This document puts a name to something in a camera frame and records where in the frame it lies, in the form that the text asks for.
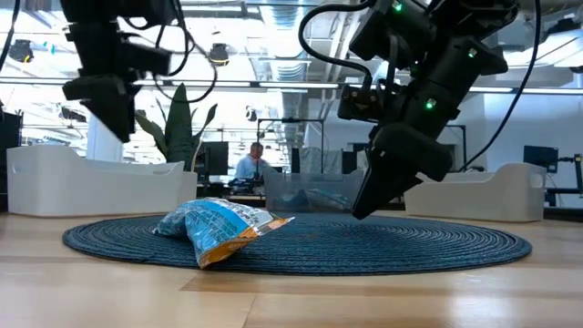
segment blue shirt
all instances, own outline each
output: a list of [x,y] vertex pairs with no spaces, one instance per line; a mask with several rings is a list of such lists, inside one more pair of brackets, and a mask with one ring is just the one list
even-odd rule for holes
[[[259,159],[259,174],[263,175],[263,169],[268,168],[270,165],[263,159]],[[257,165],[253,162],[253,158],[250,155],[245,156],[240,159],[237,165],[237,172],[235,173],[236,179],[253,178],[257,172]]]

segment wooden floor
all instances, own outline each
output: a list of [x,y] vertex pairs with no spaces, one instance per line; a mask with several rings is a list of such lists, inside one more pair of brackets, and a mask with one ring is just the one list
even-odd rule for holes
[[97,219],[0,216],[0,327],[583,327],[583,224],[483,223],[527,238],[505,266],[313,278],[90,258],[62,232]]

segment ceiling duct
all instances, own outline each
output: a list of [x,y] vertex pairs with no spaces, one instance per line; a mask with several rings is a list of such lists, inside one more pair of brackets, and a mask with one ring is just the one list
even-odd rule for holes
[[[272,45],[269,49],[275,58],[298,58],[303,54],[302,46],[297,40],[298,25],[303,17],[304,9],[298,6],[264,6],[261,13],[267,27],[272,31]],[[307,65],[294,61],[272,61],[271,73],[273,79],[281,82],[304,81]],[[306,94],[281,94],[284,118],[307,118],[308,108]],[[302,133],[304,125],[282,125],[285,143],[290,148],[298,148],[303,144]]]

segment clear plastic bin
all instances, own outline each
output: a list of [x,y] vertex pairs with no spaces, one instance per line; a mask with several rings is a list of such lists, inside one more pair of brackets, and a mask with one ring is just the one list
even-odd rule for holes
[[363,183],[364,173],[279,173],[266,170],[265,202],[269,211],[350,212]]

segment computer monitor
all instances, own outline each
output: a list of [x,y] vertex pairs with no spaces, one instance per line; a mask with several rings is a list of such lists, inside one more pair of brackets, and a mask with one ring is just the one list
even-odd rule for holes
[[557,173],[558,148],[525,146],[522,161],[543,167],[547,173]]
[[229,142],[210,141],[200,145],[196,159],[196,171],[200,175],[220,176],[229,174]]

